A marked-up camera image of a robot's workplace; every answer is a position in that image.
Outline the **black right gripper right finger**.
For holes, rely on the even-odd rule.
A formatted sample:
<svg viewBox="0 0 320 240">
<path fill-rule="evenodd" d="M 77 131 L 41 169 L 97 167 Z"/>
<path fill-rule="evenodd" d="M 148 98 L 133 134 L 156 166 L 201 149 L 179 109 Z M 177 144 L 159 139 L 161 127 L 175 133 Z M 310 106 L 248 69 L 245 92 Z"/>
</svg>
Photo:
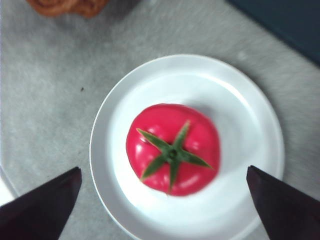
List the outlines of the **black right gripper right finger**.
<svg viewBox="0 0 320 240">
<path fill-rule="evenodd" d="M 320 202 L 251 165 L 246 181 L 271 240 L 318 240 Z"/>
</svg>

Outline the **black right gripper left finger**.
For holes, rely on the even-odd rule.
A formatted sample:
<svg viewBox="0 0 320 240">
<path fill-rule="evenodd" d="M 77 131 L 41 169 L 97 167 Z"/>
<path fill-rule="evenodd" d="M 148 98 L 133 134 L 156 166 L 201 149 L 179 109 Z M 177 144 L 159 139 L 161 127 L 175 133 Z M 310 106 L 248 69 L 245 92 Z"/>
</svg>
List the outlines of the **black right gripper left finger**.
<svg viewBox="0 0 320 240">
<path fill-rule="evenodd" d="M 82 184 L 74 167 L 0 207 L 2 240 L 57 240 L 73 211 Z"/>
</svg>

